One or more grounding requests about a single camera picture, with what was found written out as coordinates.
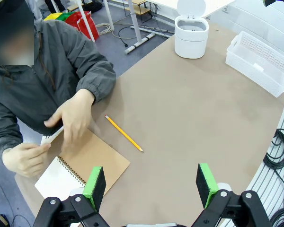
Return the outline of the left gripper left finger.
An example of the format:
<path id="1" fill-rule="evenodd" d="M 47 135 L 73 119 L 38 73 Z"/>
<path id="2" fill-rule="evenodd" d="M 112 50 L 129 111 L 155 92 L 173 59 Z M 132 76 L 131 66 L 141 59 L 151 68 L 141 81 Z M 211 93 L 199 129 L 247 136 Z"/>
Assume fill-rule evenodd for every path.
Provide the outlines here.
<path id="1" fill-rule="evenodd" d="M 107 227 L 109 224 L 99 214 L 106 188 L 103 167 L 94 167 L 82 194 L 69 196 L 62 201 L 57 197 L 44 199 L 34 222 L 35 227 Z"/>

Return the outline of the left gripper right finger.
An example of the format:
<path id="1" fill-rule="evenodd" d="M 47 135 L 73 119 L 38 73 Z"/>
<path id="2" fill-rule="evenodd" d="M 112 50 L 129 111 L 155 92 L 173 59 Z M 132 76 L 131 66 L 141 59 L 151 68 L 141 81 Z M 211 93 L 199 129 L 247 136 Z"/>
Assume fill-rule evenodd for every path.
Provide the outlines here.
<path id="1" fill-rule="evenodd" d="M 194 227 L 216 227 L 222 219 L 237 227 L 267 227 L 269 218 L 255 191 L 241 195 L 220 189 L 207 163 L 199 163 L 196 186 L 204 210 L 192 224 Z"/>

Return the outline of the person's right hand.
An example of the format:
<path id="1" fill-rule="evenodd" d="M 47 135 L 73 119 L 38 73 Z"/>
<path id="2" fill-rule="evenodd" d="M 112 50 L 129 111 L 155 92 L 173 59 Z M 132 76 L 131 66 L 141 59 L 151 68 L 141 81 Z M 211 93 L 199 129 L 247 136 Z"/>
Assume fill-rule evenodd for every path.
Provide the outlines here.
<path id="1" fill-rule="evenodd" d="M 25 177 L 36 176 L 44 167 L 44 160 L 50 147 L 50 143 L 21 143 L 4 150 L 2 161 L 9 171 Z"/>

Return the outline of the person's left hand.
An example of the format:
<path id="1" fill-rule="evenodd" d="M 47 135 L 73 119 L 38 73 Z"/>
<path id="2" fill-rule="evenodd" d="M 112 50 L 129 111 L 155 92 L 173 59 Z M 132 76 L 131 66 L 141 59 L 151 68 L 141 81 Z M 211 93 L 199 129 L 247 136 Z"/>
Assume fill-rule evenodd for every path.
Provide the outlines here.
<path id="1" fill-rule="evenodd" d="M 80 89 L 64 102 L 44 124 L 50 128 L 59 121 L 63 123 L 62 152 L 72 151 L 91 122 L 91 107 L 94 95 L 87 89 Z"/>

